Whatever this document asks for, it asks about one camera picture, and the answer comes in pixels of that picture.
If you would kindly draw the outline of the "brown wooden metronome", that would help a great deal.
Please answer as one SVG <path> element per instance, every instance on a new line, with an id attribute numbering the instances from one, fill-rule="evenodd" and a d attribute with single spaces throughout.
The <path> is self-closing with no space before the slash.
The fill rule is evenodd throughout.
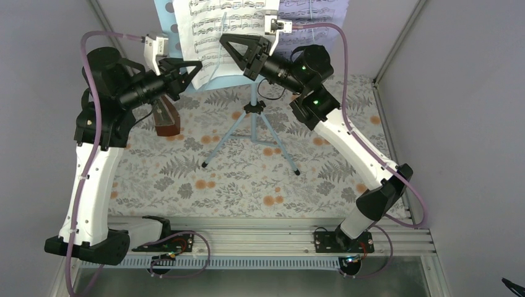
<path id="1" fill-rule="evenodd" d="M 177 136 L 181 132 L 181 121 L 178 110 L 170 99 L 161 96 L 153 110 L 156 134 L 160 137 Z"/>

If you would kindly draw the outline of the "light blue music stand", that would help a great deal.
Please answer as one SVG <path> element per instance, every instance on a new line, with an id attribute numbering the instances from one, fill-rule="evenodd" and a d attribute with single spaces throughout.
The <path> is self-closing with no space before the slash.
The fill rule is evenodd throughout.
<path id="1" fill-rule="evenodd" d="M 251 87 L 249 103 L 245 105 L 240 118 L 250 118 L 251 130 L 246 136 L 254 144 L 259 143 L 258 121 L 268 129 L 269 120 L 264 114 L 265 99 L 258 93 L 262 82 L 269 82 L 259 75 L 251 80 L 235 64 L 219 39 L 225 33 L 259 35 L 272 44 L 275 36 L 264 34 L 264 13 L 277 10 L 280 1 L 156 1 L 157 16 L 162 31 L 168 37 L 168 54 L 185 61 L 201 61 L 202 69 L 193 80 L 198 91 L 214 90 L 248 84 Z M 277 48 L 272 56 L 293 61 L 295 52 L 289 58 L 281 56 Z"/>

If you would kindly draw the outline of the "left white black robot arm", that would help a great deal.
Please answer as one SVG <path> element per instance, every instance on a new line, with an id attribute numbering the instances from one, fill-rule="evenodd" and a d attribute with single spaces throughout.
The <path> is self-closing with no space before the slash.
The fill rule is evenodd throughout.
<path id="1" fill-rule="evenodd" d="M 136 125 L 133 111 L 163 96 L 177 100 L 202 69 L 200 61 L 163 58 L 157 70 L 122 57 L 113 47 L 86 55 L 87 82 L 76 119 L 76 180 L 63 226 L 45 241 L 49 254 L 118 265 L 128 251 L 150 244 L 162 251 L 172 242 L 166 218 L 144 216 L 122 229 L 108 226 L 108 204 L 116 168 Z"/>

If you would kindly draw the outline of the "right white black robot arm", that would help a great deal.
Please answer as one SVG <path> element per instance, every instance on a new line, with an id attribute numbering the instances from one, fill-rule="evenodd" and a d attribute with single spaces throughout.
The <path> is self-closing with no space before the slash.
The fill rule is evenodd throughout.
<path id="1" fill-rule="evenodd" d="M 404 181 L 413 174 L 411 167 L 397 165 L 351 126 L 343 114 L 345 108 L 323 85 L 334 73 L 325 47 L 301 46 L 295 50 L 298 57 L 291 61 L 272 56 L 272 44 L 264 37 L 225 33 L 219 42 L 245 77 L 261 75 L 296 95 L 290 103 L 296 119 L 328 140 L 363 179 L 367 190 L 334 232 L 336 246 L 350 252 L 358 246 L 362 233 L 403 195 Z"/>

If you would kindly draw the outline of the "floral patterned table cloth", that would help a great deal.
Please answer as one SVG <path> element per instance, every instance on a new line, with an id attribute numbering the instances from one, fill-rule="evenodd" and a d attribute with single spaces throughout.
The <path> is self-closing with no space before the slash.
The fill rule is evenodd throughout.
<path id="1" fill-rule="evenodd" d="M 367 185 L 354 164 L 298 122 L 293 96 L 263 83 L 265 119 L 243 116 L 248 85 L 194 94 L 175 103 L 176 136 L 155 133 L 149 108 L 135 110 L 116 170 L 109 213 L 161 217 L 343 218 Z"/>

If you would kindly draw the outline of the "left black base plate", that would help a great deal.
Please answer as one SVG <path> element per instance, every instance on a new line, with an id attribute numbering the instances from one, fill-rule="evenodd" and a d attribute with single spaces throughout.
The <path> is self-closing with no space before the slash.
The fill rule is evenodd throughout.
<path id="1" fill-rule="evenodd" d="M 160 243 L 146 244 L 132 249 L 133 252 L 161 252 L 181 253 L 191 252 L 193 249 L 194 234 L 190 231 L 173 231 L 173 236 L 162 239 Z"/>

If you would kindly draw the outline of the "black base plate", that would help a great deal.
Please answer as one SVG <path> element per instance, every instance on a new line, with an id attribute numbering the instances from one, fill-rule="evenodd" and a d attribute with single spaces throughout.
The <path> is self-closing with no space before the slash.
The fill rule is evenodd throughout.
<path id="1" fill-rule="evenodd" d="M 161 252 L 181 253 L 191 252 L 193 249 L 194 234 L 190 231 L 173 231 L 173 236 L 162 239 L 160 243 L 146 244 L 132 249 L 133 252 Z"/>
<path id="2" fill-rule="evenodd" d="M 325 229 L 313 232 L 316 253 L 374 253 L 373 238 L 369 231 L 363 232 L 357 239 L 349 239 L 342 232 Z"/>

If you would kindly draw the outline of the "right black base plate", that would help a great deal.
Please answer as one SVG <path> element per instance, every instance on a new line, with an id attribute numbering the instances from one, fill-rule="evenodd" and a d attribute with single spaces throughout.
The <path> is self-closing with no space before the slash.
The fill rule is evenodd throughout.
<path id="1" fill-rule="evenodd" d="M 316 253 L 374 253 L 373 238 L 369 231 L 363 232 L 357 239 L 349 239 L 342 232 L 325 229 L 313 232 Z"/>

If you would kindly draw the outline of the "aluminium mounting rail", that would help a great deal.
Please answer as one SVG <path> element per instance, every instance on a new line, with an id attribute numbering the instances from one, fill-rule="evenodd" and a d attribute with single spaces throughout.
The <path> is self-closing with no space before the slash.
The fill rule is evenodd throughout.
<path id="1" fill-rule="evenodd" d="M 338 218 L 171 217 L 174 230 L 191 230 L 209 242 L 214 256 L 315 256 L 317 227 L 333 230 Z M 429 230 L 404 228 L 391 220 L 371 229 L 369 256 L 433 256 Z"/>

